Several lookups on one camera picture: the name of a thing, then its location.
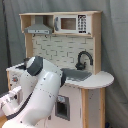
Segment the toy kitchen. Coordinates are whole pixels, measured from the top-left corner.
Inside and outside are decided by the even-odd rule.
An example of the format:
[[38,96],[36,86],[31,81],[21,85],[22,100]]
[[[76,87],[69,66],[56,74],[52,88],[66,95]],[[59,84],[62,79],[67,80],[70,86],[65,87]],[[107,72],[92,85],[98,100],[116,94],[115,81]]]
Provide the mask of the toy kitchen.
[[[26,13],[20,18],[26,58],[41,56],[67,77],[51,116],[36,127],[104,128],[105,87],[114,78],[101,71],[101,12]],[[20,86],[25,69],[25,63],[7,69],[10,90]]]

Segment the microwave door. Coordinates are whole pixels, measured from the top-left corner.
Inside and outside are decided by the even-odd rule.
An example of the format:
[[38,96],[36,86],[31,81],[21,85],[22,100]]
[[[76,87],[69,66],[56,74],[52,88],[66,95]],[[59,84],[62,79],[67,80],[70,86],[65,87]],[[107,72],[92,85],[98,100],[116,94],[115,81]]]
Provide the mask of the microwave door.
[[57,19],[57,33],[78,33],[78,15],[61,15]]

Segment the oven door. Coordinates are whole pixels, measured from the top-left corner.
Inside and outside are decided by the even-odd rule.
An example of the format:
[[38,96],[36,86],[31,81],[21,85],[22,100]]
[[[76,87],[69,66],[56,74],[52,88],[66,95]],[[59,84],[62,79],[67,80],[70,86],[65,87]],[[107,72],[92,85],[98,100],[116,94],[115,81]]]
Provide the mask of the oven door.
[[56,15],[55,33],[78,33],[78,15]]

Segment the toy sink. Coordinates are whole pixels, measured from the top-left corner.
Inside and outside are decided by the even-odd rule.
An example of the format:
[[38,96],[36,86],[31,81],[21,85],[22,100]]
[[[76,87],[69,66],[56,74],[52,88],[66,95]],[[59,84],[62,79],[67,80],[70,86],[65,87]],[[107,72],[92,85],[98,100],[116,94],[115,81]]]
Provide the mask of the toy sink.
[[61,70],[66,74],[67,80],[73,81],[84,81],[92,75],[92,73],[88,71],[81,71],[69,68],[62,68]]

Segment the knob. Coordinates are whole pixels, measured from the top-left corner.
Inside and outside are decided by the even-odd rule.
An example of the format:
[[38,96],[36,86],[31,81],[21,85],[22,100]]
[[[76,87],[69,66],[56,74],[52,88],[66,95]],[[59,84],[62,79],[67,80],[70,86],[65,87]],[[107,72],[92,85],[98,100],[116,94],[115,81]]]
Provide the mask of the knob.
[[13,77],[13,78],[12,78],[12,81],[13,81],[13,82],[18,82],[18,78],[17,78],[17,77]]

